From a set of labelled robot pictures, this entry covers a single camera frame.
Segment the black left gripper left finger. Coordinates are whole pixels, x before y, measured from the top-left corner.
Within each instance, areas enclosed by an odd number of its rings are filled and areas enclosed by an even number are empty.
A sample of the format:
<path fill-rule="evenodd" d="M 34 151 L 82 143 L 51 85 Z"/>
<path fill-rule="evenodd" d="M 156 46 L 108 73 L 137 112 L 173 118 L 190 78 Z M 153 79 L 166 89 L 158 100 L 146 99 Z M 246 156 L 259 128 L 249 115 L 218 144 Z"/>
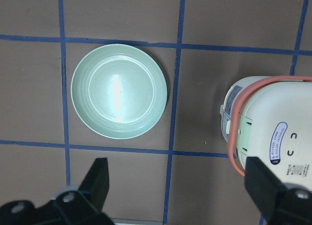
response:
<path fill-rule="evenodd" d="M 109 191 L 107 158 L 96 158 L 78 189 L 66 190 L 35 207 L 18 200 L 0 207 L 2 225 L 113 225 L 103 205 Z"/>

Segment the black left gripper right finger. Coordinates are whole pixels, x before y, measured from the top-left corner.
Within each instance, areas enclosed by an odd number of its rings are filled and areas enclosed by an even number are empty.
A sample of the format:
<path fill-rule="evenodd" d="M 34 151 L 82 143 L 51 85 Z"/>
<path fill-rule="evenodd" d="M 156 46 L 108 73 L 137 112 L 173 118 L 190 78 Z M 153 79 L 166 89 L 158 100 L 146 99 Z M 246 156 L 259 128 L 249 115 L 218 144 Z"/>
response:
<path fill-rule="evenodd" d="M 312 223 L 312 192 L 280 181 L 258 157 L 246 160 L 244 186 L 268 225 Z"/>

